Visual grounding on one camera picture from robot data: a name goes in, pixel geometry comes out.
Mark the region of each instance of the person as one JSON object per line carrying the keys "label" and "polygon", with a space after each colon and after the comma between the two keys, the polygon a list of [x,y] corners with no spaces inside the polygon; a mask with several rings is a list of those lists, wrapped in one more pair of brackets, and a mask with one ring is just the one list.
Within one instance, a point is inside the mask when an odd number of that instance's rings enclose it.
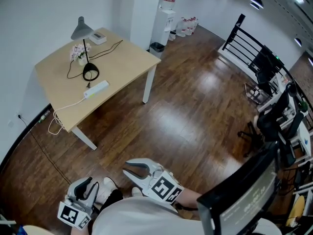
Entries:
{"label": "person", "polygon": [[[170,204],[142,196],[139,188],[132,197],[123,199],[122,192],[110,178],[103,180],[107,197],[92,227],[92,235],[203,235],[200,221],[183,219]],[[197,208],[201,195],[185,188],[176,201],[184,207]],[[73,227],[71,235],[89,235],[87,226]]]}

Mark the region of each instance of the lamp shade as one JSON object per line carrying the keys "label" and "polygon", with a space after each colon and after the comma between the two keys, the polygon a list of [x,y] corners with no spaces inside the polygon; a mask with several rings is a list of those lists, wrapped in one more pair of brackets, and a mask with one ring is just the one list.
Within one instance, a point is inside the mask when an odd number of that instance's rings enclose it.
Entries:
{"label": "lamp shade", "polygon": [[260,8],[263,9],[262,0],[250,0],[250,1],[253,2],[254,4],[256,4],[257,6],[259,6]]}
{"label": "lamp shade", "polygon": [[302,46],[302,42],[299,38],[295,38],[294,39],[296,41],[296,43],[301,47]]}
{"label": "lamp shade", "polygon": [[84,17],[79,17],[78,25],[70,38],[72,40],[82,40],[89,37],[92,33],[93,29],[91,29],[87,24],[85,24]]}
{"label": "lamp shade", "polygon": [[252,2],[250,5],[251,5],[251,6],[253,6],[254,8],[256,8],[257,10],[259,10],[259,9],[260,9],[260,8],[259,8],[259,6],[258,6],[258,5],[256,5],[256,4],[255,4],[255,3],[253,3],[253,2]]}

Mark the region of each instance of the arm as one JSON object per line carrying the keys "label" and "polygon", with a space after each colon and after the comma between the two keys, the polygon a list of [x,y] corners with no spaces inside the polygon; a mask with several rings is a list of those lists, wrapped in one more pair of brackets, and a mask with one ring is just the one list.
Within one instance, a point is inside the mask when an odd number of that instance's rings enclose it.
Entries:
{"label": "arm", "polygon": [[198,208],[197,198],[199,198],[200,196],[201,194],[185,188],[182,193],[177,197],[176,201],[184,207]]}
{"label": "arm", "polygon": [[70,235],[89,235],[88,225],[86,225],[84,229],[81,231],[75,227],[72,227],[72,231],[70,232]]}

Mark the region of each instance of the table leg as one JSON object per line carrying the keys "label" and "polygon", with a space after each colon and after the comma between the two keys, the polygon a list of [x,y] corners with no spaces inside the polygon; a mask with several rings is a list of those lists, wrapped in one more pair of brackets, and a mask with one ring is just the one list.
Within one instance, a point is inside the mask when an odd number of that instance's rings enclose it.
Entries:
{"label": "table leg", "polygon": [[273,95],[273,97],[268,101],[266,102],[264,105],[258,107],[258,111],[259,112],[262,112],[264,111],[269,105],[272,105],[274,103],[276,103],[280,97],[281,93],[278,93],[278,94],[275,94]]}
{"label": "table leg", "polygon": [[79,139],[80,139],[81,141],[83,141],[86,145],[88,145],[91,149],[93,149],[93,150],[97,149],[97,146],[95,146],[94,143],[91,142],[90,139],[87,138],[86,135],[85,135],[80,129],[78,129],[77,126],[72,129],[72,132],[73,132],[77,137],[79,137]]}
{"label": "table leg", "polygon": [[148,102],[150,90],[152,87],[153,78],[154,78],[155,72],[156,72],[156,68],[157,68],[157,66],[155,65],[148,71],[145,92],[143,94],[143,100],[142,100],[142,102],[144,102],[144,103]]}

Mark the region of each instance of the wooden table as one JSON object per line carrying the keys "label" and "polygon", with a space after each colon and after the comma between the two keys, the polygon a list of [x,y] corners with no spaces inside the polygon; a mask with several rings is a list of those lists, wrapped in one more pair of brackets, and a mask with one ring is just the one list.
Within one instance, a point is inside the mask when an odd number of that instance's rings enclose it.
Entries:
{"label": "wooden table", "polygon": [[[107,42],[97,46],[86,40],[91,45],[89,56],[108,50],[113,44],[122,40],[121,37],[107,29],[101,28],[97,31],[107,36]],[[55,110],[80,101],[87,90],[88,82],[83,79],[82,75],[73,79],[67,78],[70,50],[73,45],[80,43],[82,41],[73,41],[61,47],[35,66],[38,80]],[[57,115],[68,132],[72,131],[91,149],[95,150],[97,147],[77,128],[77,125],[101,104],[145,72],[148,72],[148,75],[143,102],[147,103],[156,66],[161,60],[123,39],[122,43],[112,53],[91,60],[91,62],[100,71],[99,77],[91,81],[91,86],[93,87],[104,80],[109,83],[109,86],[80,104],[58,111]],[[73,62],[69,77],[80,74],[83,68],[83,66],[79,66],[78,62]]]}

